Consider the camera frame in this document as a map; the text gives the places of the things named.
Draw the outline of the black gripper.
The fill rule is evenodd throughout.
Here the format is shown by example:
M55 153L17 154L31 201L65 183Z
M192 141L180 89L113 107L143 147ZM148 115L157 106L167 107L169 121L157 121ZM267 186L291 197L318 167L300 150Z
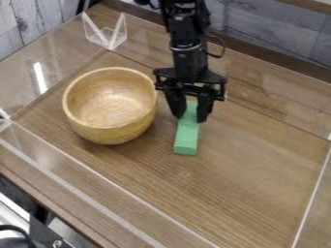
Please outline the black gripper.
M208 51L205 46L173 51L173 66L156 68L155 89L164 91L169 110L180 118L187 110L187 95L197 96L196 122L207 121L214 108L214 100L227 97L228 78L208 68Z

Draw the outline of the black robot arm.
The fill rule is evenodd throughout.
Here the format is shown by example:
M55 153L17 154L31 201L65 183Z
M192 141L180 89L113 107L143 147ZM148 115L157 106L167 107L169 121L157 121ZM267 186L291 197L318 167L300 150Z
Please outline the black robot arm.
M208 68L208 57L222 58L208 51L207 29L210 11L204 0L159 0L167 32L173 67L153 70L155 89L164 92L168 107L176 118L187 111L187 96L197 101L196 122L207 121L214 103L227 97L228 78Z

